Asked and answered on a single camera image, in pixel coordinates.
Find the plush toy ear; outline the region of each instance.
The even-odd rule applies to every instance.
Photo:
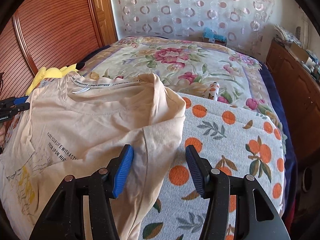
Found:
[[[80,70],[80,69],[82,69],[82,68],[84,67],[84,65],[85,65],[84,62],[79,62],[79,63],[77,63],[77,65],[76,65],[76,69],[77,69],[77,70]]]

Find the blue fabric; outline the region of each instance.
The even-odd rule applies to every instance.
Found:
[[[284,176],[287,183],[284,189],[285,209],[284,209],[284,214],[282,216],[282,219],[285,221],[286,217],[288,216],[293,206],[296,190],[297,190],[297,173],[298,173],[297,159],[293,150],[287,119],[284,114],[284,109],[282,107],[281,99],[276,89],[276,85],[273,81],[273,78],[267,66],[262,63],[261,65],[262,65],[262,70],[260,70],[260,74],[263,79],[263,82],[267,87],[271,104],[274,110],[276,111],[280,122],[282,123],[284,134],[288,137],[287,140],[285,141],[287,153],[285,155],[285,162],[284,162],[284,168],[285,168]]]

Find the stuffed animal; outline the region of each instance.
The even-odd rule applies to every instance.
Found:
[[[45,67],[41,67],[34,77],[31,85],[26,91],[26,96],[29,96],[33,89],[45,78],[62,78],[63,76],[67,75],[70,71],[78,72],[80,69],[84,67],[84,63],[80,62],[77,64],[73,64],[71,66],[65,66],[60,69],[52,67],[46,69]]]

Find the bed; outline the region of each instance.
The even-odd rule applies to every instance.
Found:
[[[167,40],[159,37],[128,37],[112,46],[92,52],[82,61],[85,61],[86,64],[79,73],[91,79],[99,77],[129,79],[140,73],[155,73],[164,85],[180,93],[187,103],[180,149],[164,180],[154,209],[143,220],[139,239],[164,239],[172,236],[170,235],[172,231],[177,231],[177,239],[199,237],[207,202],[201,200],[194,191],[189,176],[188,179],[181,178],[181,175],[185,173],[185,170],[181,168],[185,166],[184,147],[188,144],[194,144],[203,157],[210,159],[213,166],[215,165],[229,175],[243,177],[251,173],[259,176],[259,182],[277,210],[284,219],[288,216],[295,196],[296,160],[281,100],[265,65],[224,46]],[[43,80],[39,86],[45,86],[52,81],[53,79]],[[209,100],[210,97],[204,98],[203,94],[205,90],[210,89],[213,82],[218,82],[220,86],[218,94],[220,105],[218,106]],[[215,123],[218,124],[218,134],[215,133],[210,137],[208,136],[210,134],[205,132],[208,128],[205,126],[210,124],[202,119],[201,107],[206,109],[206,113],[208,112],[206,118],[209,118],[211,124],[214,126]],[[222,112],[233,112],[234,114],[239,111],[239,108],[244,108],[250,112],[247,114],[253,114],[252,119],[249,118],[247,122],[239,122],[240,128],[243,131],[249,131],[248,134],[251,135],[255,132],[250,132],[250,129],[257,128],[255,121],[252,123],[252,120],[260,118],[263,123],[263,128],[260,130],[281,140],[281,149],[277,151],[279,155],[275,154],[273,161],[266,161],[264,158],[262,164],[250,159],[248,155],[234,156],[224,152],[222,146],[217,145],[222,141],[223,136],[220,135],[222,129],[225,131],[225,128],[219,124],[221,118],[214,114],[220,108],[224,109]],[[10,139],[18,120],[16,117],[12,122],[6,142]],[[271,131],[264,124],[268,121],[272,122],[274,128]],[[249,136],[244,135],[242,131],[238,134],[243,134],[238,138]],[[241,152],[243,149],[244,152],[248,151],[244,148],[246,143],[242,144],[242,148],[234,142],[231,145]],[[219,148],[218,151],[212,153],[208,150],[215,146]],[[180,207],[170,208],[171,201],[166,201],[168,196],[177,201],[174,206]],[[234,205],[232,201],[233,198],[230,199],[231,206]],[[232,235],[232,230],[234,230],[234,215],[234,210],[231,209],[229,235]]]

